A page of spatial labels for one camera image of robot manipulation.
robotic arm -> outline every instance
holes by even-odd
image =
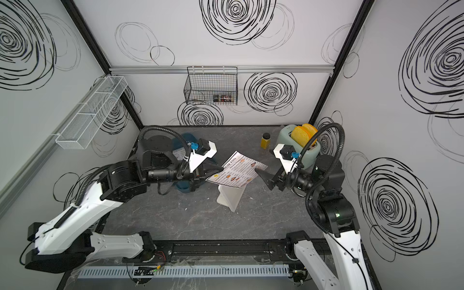
[[[326,130],[337,129],[340,139],[335,156],[320,155],[312,171],[302,169],[301,159],[316,138]],[[323,231],[332,255],[338,278],[317,254],[304,232],[287,235],[287,255],[298,258],[306,267],[318,289],[372,290],[361,249],[359,223],[351,203],[343,196],[345,173],[339,161],[344,145],[344,132],[337,123],[328,124],[308,141],[301,153],[291,145],[278,144],[274,155],[282,166],[276,174],[256,168],[255,171],[272,190],[286,187],[298,190],[305,198],[306,209],[313,222]]]
[[[172,153],[172,140],[163,135],[145,139],[145,133],[160,130],[178,138],[186,150],[180,162]],[[150,261],[156,245],[148,232],[128,236],[102,235],[88,228],[105,214],[147,192],[151,183],[160,184],[187,180],[190,191],[195,191],[209,176],[223,170],[210,162],[216,154],[213,142],[200,139],[198,144],[187,142],[180,134],[162,126],[148,126],[141,130],[135,153],[126,161],[106,165],[84,181],[75,203],[47,223],[33,223],[28,229],[28,240],[34,249],[27,253],[25,267],[50,273],[74,269],[85,261],[126,257]]]

white mesh shelf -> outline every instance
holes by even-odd
[[[56,138],[55,142],[64,149],[86,149],[127,88],[126,79],[121,76],[106,76],[99,83]]]

paper menu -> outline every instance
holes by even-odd
[[[264,170],[267,168],[267,165],[235,151],[222,167],[224,167],[222,172],[210,176],[206,181],[240,188],[244,187],[258,176],[255,172],[255,168]]]

grey marble table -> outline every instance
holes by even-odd
[[[235,151],[268,165],[276,172],[280,162],[260,147],[263,133],[275,146],[280,127],[173,128],[216,143],[215,159],[222,165]],[[155,240],[285,238],[288,232],[305,230],[312,238],[322,232],[304,207],[304,199],[290,191],[270,191],[257,177],[247,187],[236,212],[216,202],[218,186],[206,182],[193,193],[172,190],[160,196],[156,185],[111,212],[103,233],[127,235],[148,231]]]

black wire basket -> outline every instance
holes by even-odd
[[[187,104],[205,102],[214,105],[237,105],[237,67],[187,67],[184,96]]]

